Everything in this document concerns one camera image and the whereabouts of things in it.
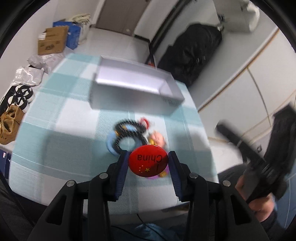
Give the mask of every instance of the red badge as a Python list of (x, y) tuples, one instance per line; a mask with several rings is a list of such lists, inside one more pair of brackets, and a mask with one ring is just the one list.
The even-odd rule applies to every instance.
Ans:
[(153, 177), (160, 174), (168, 164), (164, 149), (154, 145), (144, 145), (135, 149), (128, 159), (131, 171), (140, 177)]

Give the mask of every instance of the hand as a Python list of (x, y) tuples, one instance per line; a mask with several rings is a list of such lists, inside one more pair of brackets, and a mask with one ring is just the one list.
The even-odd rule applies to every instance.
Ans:
[[(236, 190), (240, 193), (244, 200), (246, 198), (242, 194), (242, 188), (244, 186), (244, 175), (242, 175), (235, 185)], [(255, 217), (259, 222), (266, 220), (274, 209), (274, 201), (272, 194), (270, 193), (267, 197), (257, 198), (249, 203), (249, 208), (255, 211)]]

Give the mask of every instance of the light blue tablecloth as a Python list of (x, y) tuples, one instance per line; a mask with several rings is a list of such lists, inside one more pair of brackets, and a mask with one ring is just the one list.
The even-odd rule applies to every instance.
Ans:
[[(177, 82), (184, 103), (171, 115), (92, 110), (88, 99), (100, 57), (70, 54), (43, 83), (16, 140), (9, 183), (16, 193), (48, 205), (67, 180), (88, 181), (117, 161), (106, 148), (114, 124), (146, 117), (192, 172), (218, 181), (207, 135), (193, 100)], [(110, 213), (159, 210), (179, 203), (170, 176), (149, 180), (128, 171)]]

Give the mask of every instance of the black pants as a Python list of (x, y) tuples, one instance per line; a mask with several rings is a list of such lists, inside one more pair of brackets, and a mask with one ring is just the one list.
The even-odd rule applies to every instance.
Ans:
[(0, 171), (0, 240), (26, 241), (45, 209), (15, 194)]

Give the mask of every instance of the sneaker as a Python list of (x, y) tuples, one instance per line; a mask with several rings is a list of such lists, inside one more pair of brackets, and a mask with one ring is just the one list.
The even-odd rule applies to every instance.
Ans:
[(19, 92), (16, 92), (13, 96), (10, 96), (8, 98), (8, 106), (11, 106), (12, 104), (18, 106), (21, 108), (21, 110), (26, 113), (29, 109), (29, 103), (26, 100), (26, 97), (24, 97)]
[(18, 85), (15, 87), (15, 91), (26, 97), (28, 103), (31, 103), (35, 99), (34, 92), (30, 86)]
[(0, 144), (7, 145), (15, 140), (19, 129), (19, 124), (15, 120), (9, 120), (1, 116)]
[(15, 94), (15, 86), (11, 86), (10, 89), (7, 91), (6, 95), (2, 98), (0, 102), (0, 116), (7, 111), (9, 105), (8, 105), (8, 99), (9, 97), (13, 96)]
[(21, 110), (21, 108), (12, 104), (11, 106), (9, 106), (8, 110), (4, 113), (4, 115), (6, 115), (7, 119), (15, 120), (18, 124), (20, 124), (24, 116), (24, 113)]

